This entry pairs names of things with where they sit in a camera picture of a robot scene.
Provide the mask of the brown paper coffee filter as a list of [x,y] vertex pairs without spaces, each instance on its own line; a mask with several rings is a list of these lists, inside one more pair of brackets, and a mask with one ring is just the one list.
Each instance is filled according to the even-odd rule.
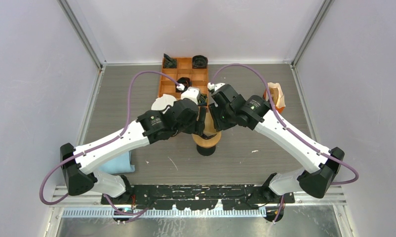
[[207,112],[205,115],[205,121],[204,121],[204,130],[203,130],[203,135],[209,137],[216,135],[218,132],[216,131],[214,127],[214,121],[212,118],[212,115],[210,112]]

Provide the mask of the white paper coffee filter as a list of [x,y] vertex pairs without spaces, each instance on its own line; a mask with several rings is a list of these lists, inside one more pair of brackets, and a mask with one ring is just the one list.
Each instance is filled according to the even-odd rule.
[[169,94],[163,94],[157,98],[151,106],[152,111],[161,111],[163,114],[174,105],[177,99]]

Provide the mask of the wooden ring holder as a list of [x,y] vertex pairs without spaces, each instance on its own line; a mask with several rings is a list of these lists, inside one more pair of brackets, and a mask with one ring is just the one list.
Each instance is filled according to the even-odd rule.
[[221,135],[222,135],[222,133],[219,132],[212,138],[203,139],[200,136],[193,134],[192,138],[198,146],[203,147],[203,148],[211,148],[211,147],[216,146],[219,143],[219,141],[221,140]]

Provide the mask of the red black carafe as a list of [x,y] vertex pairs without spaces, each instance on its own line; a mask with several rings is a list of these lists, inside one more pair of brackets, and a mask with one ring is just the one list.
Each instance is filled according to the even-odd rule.
[[214,152],[216,151],[216,146],[206,148],[206,147],[196,145],[196,149],[200,155],[210,156],[210,155],[214,154]]

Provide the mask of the orange coffee filter box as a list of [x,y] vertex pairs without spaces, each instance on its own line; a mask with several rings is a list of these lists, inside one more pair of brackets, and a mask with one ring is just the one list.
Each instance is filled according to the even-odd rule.
[[271,97],[273,99],[275,108],[278,111],[278,113],[281,114],[282,111],[286,107],[285,97],[284,97],[284,93],[282,91],[281,85],[279,83],[272,83],[272,82],[268,82],[267,85],[268,85]]

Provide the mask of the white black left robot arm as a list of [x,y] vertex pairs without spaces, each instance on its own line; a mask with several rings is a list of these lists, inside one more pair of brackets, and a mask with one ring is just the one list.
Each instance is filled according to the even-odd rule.
[[62,145],[61,169],[68,194],[78,196],[92,191],[113,197],[121,204],[130,202],[133,191],[128,179],[102,172],[99,167],[126,152],[168,140],[180,132],[193,134],[198,128],[203,129],[204,114],[203,107],[190,99],[181,99],[163,110],[146,111],[127,129],[95,142],[78,147]]

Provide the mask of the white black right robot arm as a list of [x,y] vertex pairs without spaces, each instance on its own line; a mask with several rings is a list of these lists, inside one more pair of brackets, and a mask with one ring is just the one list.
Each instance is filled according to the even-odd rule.
[[345,153],[338,147],[323,147],[314,151],[315,141],[293,128],[270,103],[259,95],[244,99],[234,88],[225,83],[209,83],[208,91],[213,99],[209,110],[217,131],[230,129],[236,125],[256,131],[281,146],[302,166],[288,173],[273,173],[263,184],[263,198],[270,203],[276,202],[286,193],[304,191],[312,197],[323,198],[337,175],[339,163],[321,155],[326,152],[338,160]]

